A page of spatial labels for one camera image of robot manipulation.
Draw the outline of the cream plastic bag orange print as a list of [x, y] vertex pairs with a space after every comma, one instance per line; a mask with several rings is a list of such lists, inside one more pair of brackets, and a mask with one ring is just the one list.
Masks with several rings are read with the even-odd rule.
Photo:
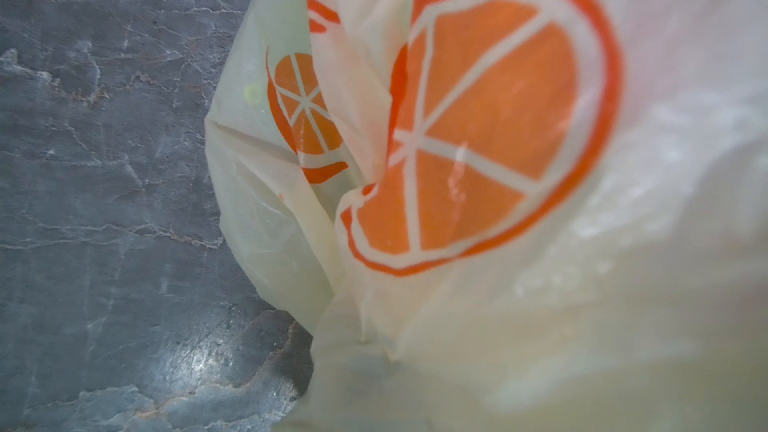
[[763, 431], [767, 0], [251, 0], [205, 119], [280, 431]]

